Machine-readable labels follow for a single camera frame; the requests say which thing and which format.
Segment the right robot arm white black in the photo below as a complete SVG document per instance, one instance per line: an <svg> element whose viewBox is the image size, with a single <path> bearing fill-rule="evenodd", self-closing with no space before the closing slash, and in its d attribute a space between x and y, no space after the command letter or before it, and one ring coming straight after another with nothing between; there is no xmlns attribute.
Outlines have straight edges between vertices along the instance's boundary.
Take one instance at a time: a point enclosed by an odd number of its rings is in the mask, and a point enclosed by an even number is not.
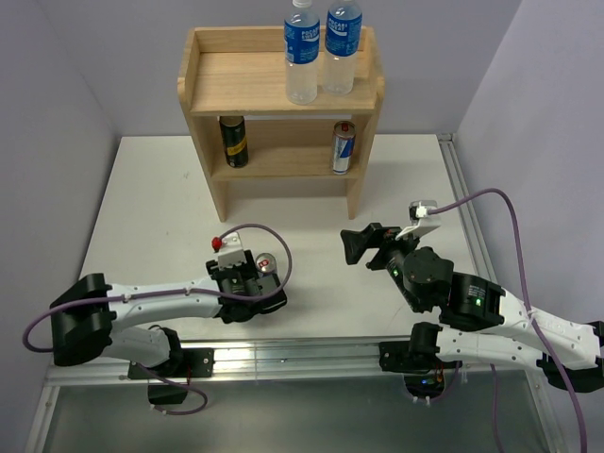
<svg viewBox="0 0 604 453"><path fill-rule="evenodd" d="M603 324L579 324L524 302L485 278L455 271L451 260L420 244L412 227L372 223L340 233L345 261L384 270L415 313L438 310L435 323L421 322L405 341L379 344L385 372L421 373L472 362L542 372L558 389L587 394L603 387Z"/></svg>

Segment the Pocari Sweat bottle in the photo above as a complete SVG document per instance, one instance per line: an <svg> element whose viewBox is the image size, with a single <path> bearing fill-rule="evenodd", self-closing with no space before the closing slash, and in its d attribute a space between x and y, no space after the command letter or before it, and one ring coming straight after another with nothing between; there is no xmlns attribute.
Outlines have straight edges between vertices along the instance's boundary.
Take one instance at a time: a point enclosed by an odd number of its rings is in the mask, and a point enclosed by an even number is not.
<svg viewBox="0 0 604 453"><path fill-rule="evenodd" d="M320 49L320 18L312 1L292 1L284 19L286 96L296 105L308 105L317 96L317 59Z"/></svg>
<svg viewBox="0 0 604 453"><path fill-rule="evenodd" d="M325 91L336 95L352 91L361 27L362 10L357 1L334 1L329 7L323 69Z"/></svg>

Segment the black gold can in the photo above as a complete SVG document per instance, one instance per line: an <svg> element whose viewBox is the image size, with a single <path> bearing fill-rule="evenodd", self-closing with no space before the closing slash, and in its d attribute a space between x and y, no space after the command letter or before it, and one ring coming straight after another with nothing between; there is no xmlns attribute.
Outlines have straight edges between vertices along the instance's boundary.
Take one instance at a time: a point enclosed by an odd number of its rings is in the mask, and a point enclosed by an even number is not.
<svg viewBox="0 0 604 453"><path fill-rule="evenodd" d="M249 160L244 118L242 116L220 116L226 163L232 168L243 168Z"/></svg>

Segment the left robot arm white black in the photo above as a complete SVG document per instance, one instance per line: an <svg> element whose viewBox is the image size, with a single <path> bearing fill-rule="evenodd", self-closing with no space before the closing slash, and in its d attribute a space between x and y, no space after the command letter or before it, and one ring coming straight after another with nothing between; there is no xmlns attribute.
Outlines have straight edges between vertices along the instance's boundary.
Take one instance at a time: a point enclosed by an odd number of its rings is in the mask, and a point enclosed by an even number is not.
<svg viewBox="0 0 604 453"><path fill-rule="evenodd" d="M50 306L54 364L71 367L106 357L173 377L186 356L166 321L244 323L287 303L277 273L259 270L248 250L235 260L209 260L206 270L190 282L149 286L109 284L101 273L84 276Z"/></svg>

